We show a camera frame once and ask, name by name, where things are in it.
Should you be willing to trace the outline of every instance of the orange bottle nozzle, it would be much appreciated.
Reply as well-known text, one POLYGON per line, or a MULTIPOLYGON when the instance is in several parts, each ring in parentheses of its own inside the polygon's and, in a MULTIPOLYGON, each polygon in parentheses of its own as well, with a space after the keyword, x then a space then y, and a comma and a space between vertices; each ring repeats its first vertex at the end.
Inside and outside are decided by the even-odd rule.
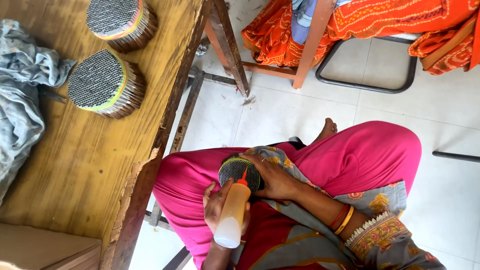
POLYGON ((248 186, 248 183, 245 180, 245 178, 247 178, 247 170, 248 170, 248 166, 245 168, 245 171, 243 172, 242 178, 237 180, 237 184, 244 184, 244 185, 248 186))

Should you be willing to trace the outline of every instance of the orange saree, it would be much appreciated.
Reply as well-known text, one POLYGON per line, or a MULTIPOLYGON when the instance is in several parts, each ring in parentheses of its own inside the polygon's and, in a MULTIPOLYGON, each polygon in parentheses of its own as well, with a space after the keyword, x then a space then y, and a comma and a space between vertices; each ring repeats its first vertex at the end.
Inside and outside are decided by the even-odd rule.
MULTIPOLYGON (((335 9, 312 66, 339 39, 425 33, 409 48, 438 75, 480 62, 479 0, 353 0, 335 9)), ((303 44, 291 37, 292 0, 270 0, 242 30, 244 46, 263 65, 298 66, 303 44)))

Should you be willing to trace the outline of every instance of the wooden table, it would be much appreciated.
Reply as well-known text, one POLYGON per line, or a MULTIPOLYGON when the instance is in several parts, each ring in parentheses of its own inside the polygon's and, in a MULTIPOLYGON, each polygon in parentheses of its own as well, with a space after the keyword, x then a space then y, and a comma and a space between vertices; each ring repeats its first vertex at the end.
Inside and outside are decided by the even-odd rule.
MULTIPOLYGON (((158 32, 145 49, 121 55, 148 82, 142 107, 121 120, 51 100, 46 133, 0 208, 0 222, 103 240, 102 269, 127 269, 205 23, 239 90, 248 84, 223 0, 147 0, 158 32)), ((19 21, 43 47, 81 62, 108 48, 85 25, 89 0, 2 0, 0 18, 19 21)), ((55 89, 67 96, 67 84, 55 89)))

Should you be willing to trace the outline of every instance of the white tile floor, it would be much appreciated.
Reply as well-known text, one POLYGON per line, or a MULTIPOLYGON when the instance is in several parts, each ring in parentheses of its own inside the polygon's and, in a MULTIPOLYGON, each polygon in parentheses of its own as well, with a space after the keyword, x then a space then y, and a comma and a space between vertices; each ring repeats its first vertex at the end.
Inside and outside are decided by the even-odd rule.
MULTIPOLYGON (((265 2, 231 4, 230 18, 239 45, 240 30, 265 2)), ((398 87, 406 77, 406 48, 377 39, 351 40, 342 45, 322 74, 398 87)), ((251 59, 242 47, 240 54, 243 60, 251 59)), ((211 48, 196 57, 194 64, 226 76, 211 48)), ((412 87, 396 95, 323 84, 314 71, 310 70, 302 89, 293 89, 287 79, 248 73, 255 102, 245 106, 244 98, 233 88, 204 82, 182 150, 252 147, 290 136, 310 143, 325 117, 331 117, 339 130, 371 120, 405 126, 420 138, 423 154, 402 221, 415 242, 448 269, 480 270, 480 164, 431 155, 440 149, 480 156, 480 68, 432 76, 423 72, 419 63, 412 87)), ((153 202, 151 198, 148 209, 153 202)), ((130 269, 163 269, 182 247, 174 233, 160 228, 154 231, 144 222, 130 269)), ((195 267, 190 261, 184 269, 195 267)))

